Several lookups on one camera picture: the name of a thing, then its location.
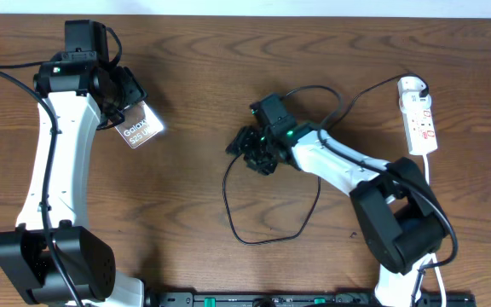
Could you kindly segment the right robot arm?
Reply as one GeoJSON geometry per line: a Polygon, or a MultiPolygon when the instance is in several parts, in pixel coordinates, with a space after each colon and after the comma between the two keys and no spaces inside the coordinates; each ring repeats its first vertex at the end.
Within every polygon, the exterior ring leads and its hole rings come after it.
{"type": "Polygon", "coordinates": [[[283,97],[251,104],[255,125],[242,127],[226,153],[267,176],[279,164],[313,174],[347,195],[364,240],[380,264],[374,296],[386,306],[414,306],[442,240],[455,233],[429,183],[408,158],[374,159],[337,142],[320,125],[298,123],[283,97]]]}

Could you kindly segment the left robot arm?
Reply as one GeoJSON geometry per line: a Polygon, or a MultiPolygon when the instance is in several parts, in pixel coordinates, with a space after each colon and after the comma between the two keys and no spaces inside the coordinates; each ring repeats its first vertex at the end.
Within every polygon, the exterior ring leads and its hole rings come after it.
{"type": "Polygon", "coordinates": [[[93,20],[65,24],[65,48],[41,64],[32,181],[14,229],[0,232],[0,267],[28,304],[149,306],[140,279],[116,268],[112,248],[90,232],[87,182],[95,133],[116,129],[135,147],[162,128],[146,91],[119,56],[113,30],[93,20]]]}

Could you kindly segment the white USB charger adapter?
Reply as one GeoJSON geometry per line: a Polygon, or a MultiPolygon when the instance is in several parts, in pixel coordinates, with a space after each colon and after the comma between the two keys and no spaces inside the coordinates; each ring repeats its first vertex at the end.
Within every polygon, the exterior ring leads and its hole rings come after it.
{"type": "Polygon", "coordinates": [[[399,107],[402,113],[416,113],[421,110],[430,109],[431,97],[421,97],[419,92],[407,91],[400,95],[399,107]]]}

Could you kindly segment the white power strip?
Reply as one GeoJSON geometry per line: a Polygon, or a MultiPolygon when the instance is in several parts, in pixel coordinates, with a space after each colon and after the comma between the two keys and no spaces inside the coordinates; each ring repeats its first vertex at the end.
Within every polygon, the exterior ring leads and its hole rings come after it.
{"type": "MultiPolygon", "coordinates": [[[[421,97],[429,94],[427,84],[415,76],[401,78],[398,83],[399,96],[403,92],[419,92],[421,97]]],[[[431,109],[416,113],[402,113],[408,152],[411,155],[427,155],[437,150],[436,131],[433,123],[431,109]]]]}

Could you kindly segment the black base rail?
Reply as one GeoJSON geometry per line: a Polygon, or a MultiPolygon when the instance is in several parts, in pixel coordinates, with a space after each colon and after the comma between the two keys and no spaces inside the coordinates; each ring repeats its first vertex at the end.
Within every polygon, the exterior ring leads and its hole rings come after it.
{"type": "Polygon", "coordinates": [[[154,293],[147,292],[145,306],[150,307],[294,307],[294,306],[418,306],[476,307],[470,293],[440,293],[382,288],[349,289],[336,293],[154,293]]]}

